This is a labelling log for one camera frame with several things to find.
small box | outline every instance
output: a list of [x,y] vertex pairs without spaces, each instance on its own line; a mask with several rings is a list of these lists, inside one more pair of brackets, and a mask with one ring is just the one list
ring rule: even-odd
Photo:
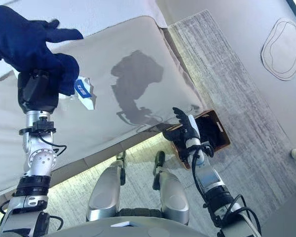
[[[203,113],[195,117],[195,121],[197,127],[200,130],[201,142],[205,142],[206,140],[208,140],[207,138],[209,138],[209,140],[211,140],[211,144],[214,145],[215,152],[230,145],[230,139],[214,110],[204,111]],[[169,130],[173,131],[175,129],[179,129],[181,126],[182,125],[180,124],[171,127]],[[204,131],[204,133],[207,133],[206,138],[204,138],[204,133],[202,134],[202,131]],[[175,148],[177,156],[180,158],[184,167],[186,169],[190,169],[187,161],[188,153],[186,152],[184,141],[173,142],[173,147]]]

silver robot arm segment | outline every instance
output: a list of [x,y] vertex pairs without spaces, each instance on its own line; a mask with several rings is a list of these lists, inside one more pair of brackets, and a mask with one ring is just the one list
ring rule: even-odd
[[51,170],[56,165],[57,155],[51,145],[53,132],[31,133],[33,124],[49,122],[50,113],[29,111],[26,114],[27,128],[23,133],[23,148],[26,152],[25,173],[20,178],[16,193],[9,202],[0,225],[0,233],[15,232],[23,236],[42,236],[48,231],[49,215],[44,213],[48,203],[48,188]]

cable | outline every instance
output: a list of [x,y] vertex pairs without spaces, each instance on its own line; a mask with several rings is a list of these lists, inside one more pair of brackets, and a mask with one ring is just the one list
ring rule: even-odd
[[[201,188],[199,187],[199,184],[198,184],[198,181],[196,179],[196,175],[195,175],[195,166],[196,166],[196,160],[200,158],[200,156],[198,155],[198,152],[200,151],[200,147],[196,148],[195,150],[195,153],[193,155],[193,160],[192,160],[192,174],[193,174],[193,179],[194,179],[194,182],[195,182],[195,185],[196,185],[196,188],[198,190],[198,192],[201,194],[202,198],[204,199],[204,201],[206,201],[206,198],[205,198],[205,195],[204,193],[202,192]],[[231,209],[233,208],[233,206],[237,203],[238,199],[241,198],[242,202],[243,202],[243,205],[244,207],[241,207],[233,212],[231,212]],[[258,232],[260,233],[261,235],[261,225],[260,225],[260,222],[259,222],[259,219],[258,219],[258,216],[255,214],[255,212],[248,208],[247,207],[247,204],[245,202],[245,199],[242,195],[238,195],[232,202],[232,204],[229,206],[226,214],[224,215],[223,219],[222,219],[222,224],[226,224],[228,219],[232,216],[235,216],[237,214],[240,214],[241,212],[245,211],[248,215],[248,218],[250,219],[251,221],[251,218],[250,218],[250,214],[251,213],[253,215],[253,218],[256,222],[256,225],[257,225],[257,230]]]
[[7,205],[9,202],[10,202],[10,200],[5,201],[4,203],[2,203],[2,204],[0,205],[0,212],[1,212],[3,215],[5,215],[5,211],[3,210],[3,206]]
[[60,153],[58,153],[57,156],[60,156],[67,149],[67,146],[66,145],[56,145],[54,143],[47,142],[45,139],[42,138],[41,133],[38,133],[38,137],[39,137],[39,139],[41,141],[43,141],[44,143],[49,144],[49,145],[51,145],[53,147],[63,147],[63,150]]
[[49,216],[50,218],[54,218],[54,219],[57,219],[57,220],[59,220],[60,221],[60,225],[59,225],[59,227],[58,227],[58,231],[59,230],[61,230],[61,228],[63,227],[63,225],[64,225],[64,220],[61,218],[61,217],[59,217],[59,216]]

white blanket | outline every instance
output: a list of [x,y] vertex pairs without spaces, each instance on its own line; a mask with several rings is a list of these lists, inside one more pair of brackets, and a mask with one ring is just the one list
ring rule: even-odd
[[[61,28],[76,28],[84,37],[139,16],[150,16],[159,27],[167,27],[155,0],[20,0],[8,6],[29,20],[58,19]],[[49,43],[48,47],[63,44]],[[11,66],[2,60],[0,77],[9,71]]]

dark blue glove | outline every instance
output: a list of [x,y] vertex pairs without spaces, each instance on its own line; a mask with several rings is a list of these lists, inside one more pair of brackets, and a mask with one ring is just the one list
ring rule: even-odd
[[58,25],[58,20],[29,21],[9,7],[0,6],[0,60],[21,73],[47,71],[51,88],[72,95],[79,65],[72,56],[53,54],[46,42],[80,40],[83,36],[76,29],[57,29]]

